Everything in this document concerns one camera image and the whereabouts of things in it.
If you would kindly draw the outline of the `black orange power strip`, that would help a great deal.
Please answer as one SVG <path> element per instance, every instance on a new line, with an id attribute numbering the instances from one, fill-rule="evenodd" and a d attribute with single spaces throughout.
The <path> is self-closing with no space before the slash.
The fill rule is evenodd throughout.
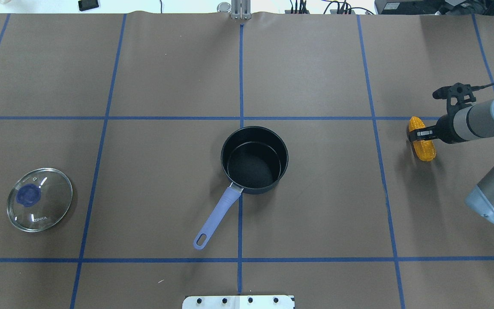
<path id="1" fill-rule="evenodd" d="M 290 0 L 290 14 L 354 14 L 353 8 L 347 0 Z"/>

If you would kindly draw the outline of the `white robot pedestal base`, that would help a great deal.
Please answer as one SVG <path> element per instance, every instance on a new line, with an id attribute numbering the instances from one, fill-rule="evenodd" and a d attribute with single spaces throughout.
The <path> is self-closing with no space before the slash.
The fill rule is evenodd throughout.
<path id="1" fill-rule="evenodd" d="M 220 295 L 186 297 L 183 309 L 295 309 L 289 295 Z"/>

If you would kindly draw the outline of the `small black device on table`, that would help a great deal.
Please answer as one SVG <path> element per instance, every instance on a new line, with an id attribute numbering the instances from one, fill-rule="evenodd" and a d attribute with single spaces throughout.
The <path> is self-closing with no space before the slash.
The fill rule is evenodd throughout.
<path id="1" fill-rule="evenodd" d="M 91 9 L 99 8 L 98 0 L 78 0 L 77 6 L 80 12 L 85 12 Z"/>

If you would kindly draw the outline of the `dark blue saucepan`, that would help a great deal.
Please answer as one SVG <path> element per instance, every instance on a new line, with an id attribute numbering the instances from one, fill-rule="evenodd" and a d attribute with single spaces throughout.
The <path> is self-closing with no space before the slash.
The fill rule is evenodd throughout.
<path id="1" fill-rule="evenodd" d="M 221 166 L 231 183 L 196 235 L 193 247 L 204 250 L 228 210 L 243 194 L 261 195 L 276 187 L 288 162 L 286 143 L 266 127 L 243 127 L 227 137 L 221 149 Z"/>

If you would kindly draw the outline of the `aluminium frame post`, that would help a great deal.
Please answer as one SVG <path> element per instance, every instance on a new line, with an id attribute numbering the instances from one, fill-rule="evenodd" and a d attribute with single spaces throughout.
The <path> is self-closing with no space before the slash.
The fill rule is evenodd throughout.
<path id="1" fill-rule="evenodd" d="M 250 20 L 251 0 L 231 0 L 230 16 L 232 20 Z"/>

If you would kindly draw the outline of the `yellow corn cob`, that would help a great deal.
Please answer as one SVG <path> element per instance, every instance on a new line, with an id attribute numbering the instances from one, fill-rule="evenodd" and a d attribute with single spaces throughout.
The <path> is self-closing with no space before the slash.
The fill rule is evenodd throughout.
<path id="1" fill-rule="evenodd" d="M 427 125 L 419 117 L 411 117 L 408 123 L 407 132 L 409 129 L 424 128 Z M 425 162 L 430 162 L 437 156 L 437 151 L 435 149 L 433 141 L 415 141 L 410 142 L 414 154 L 421 160 Z"/>

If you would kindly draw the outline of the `glass pot lid blue knob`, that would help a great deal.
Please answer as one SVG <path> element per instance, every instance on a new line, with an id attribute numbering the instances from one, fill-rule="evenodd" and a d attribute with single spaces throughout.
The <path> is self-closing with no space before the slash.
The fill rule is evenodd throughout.
<path id="1" fill-rule="evenodd" d="M 22 176 L 6 200 L 12 226 L 37 233 L 57 225 L 71 207 L 74 189 L 70 179 L 55 168 L 39 168 Z"/>

